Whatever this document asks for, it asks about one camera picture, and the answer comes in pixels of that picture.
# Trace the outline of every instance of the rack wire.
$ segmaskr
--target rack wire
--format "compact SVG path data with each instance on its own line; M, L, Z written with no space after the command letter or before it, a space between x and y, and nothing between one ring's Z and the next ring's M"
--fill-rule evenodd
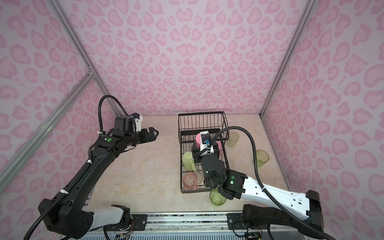
M197 134L208 131L212 137L223 128L228 126L228 122L223 111L202 112L202 113L182 113L179 114L179 142L180 142L180 190L182 193L208 192L211 188L204 185L204 178L201 163L197 163L196 172L183 169L182 158L185 152L192 152L192 145ZM229 168L227 154L225 152L225 141L229 138L229 131L222 134L217 141L221 142L222 151L219 159L224 161L225 167ZM198 186L195 190L186 190L183 186L183 177L186 173L193 172L196 175Z

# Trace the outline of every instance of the heart pattern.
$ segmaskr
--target heart pattern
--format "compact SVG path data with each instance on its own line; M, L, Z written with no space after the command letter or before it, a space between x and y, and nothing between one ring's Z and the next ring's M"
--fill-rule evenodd
M51 199L86 162L88 147L98 136L97 109L101 97L96 83L91 82L0 195L2 238L22 239L39 215L37 207L41 200ZM106 101L102 110L103 126L109 130L114 124L114 114ZM85 120L75 123L76 118ZM1 163L5 160L0 154ZM52 239L55 233L39 225L33 236Z
M45 1L0 7L0 172L88 71Z
M320 1L264 118L291 187L319 192L336 239L384 238L383 7Z
M305 1L61 4L129 113L259 113ZM229 89L235 94L220 101Z

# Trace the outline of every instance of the cup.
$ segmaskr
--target cup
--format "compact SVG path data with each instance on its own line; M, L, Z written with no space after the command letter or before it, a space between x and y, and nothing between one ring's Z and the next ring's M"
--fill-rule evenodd
M211 192L209 193L209 199L211 202L217 206L222 205L225 203L226 198L223 197L216 189L212 189Z
M256 151L256 159L257 159L257 168L263 166L266 162L269 161L269 155L266 151L257 150Z
M227 147L234 147L239 140L239 134L237 132L229 132L229 139L227 140Z
M182 159L183 167L188 171L196 172L195 160L191 152L185 152Z
M183 185L186 190L195 190L197 188L197 178L192 172L187 172L183 177Z

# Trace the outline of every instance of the dish rack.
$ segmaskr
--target dish rack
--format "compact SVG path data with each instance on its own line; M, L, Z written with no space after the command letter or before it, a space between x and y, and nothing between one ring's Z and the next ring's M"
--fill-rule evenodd
M202 131L208 131L212 137L220 130L228 127L227 118L223 111L202 112L202 113L181 113L179 114L179 142L180 142L180 190L181 193L208 192L211 188L204 185L204 178L201 163L195 164L197 171L183 169L182 158L185 152L192 152L192 145L196 135ZM222 151L219 159L225 162L229 169L227 154L225 152L225 141L229 138L229 131L224 132L216 141L221 142ZM183 186L183 177L187 172L193 172L197 178L197 188L186 190Z

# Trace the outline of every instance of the pink heart pattern wallpaper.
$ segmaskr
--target pink heart pattern wallpaper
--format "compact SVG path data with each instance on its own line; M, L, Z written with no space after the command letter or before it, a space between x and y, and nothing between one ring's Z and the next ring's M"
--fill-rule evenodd
M326 231L384 239L384 1L322 0L265 120L292 189Z
M0 172L88 71L44 0L0 3Z
M305 0L60 1L130 113L259 113Z
M40 215L39 203L53 198L86 162L88 147L98 136L97 111L102 96L91 82L0 195L1 239L22 239ZM102 118L104 129L113 127L115 115L106 101ZM53 236L56 233L41 223L31 239L49 240Z

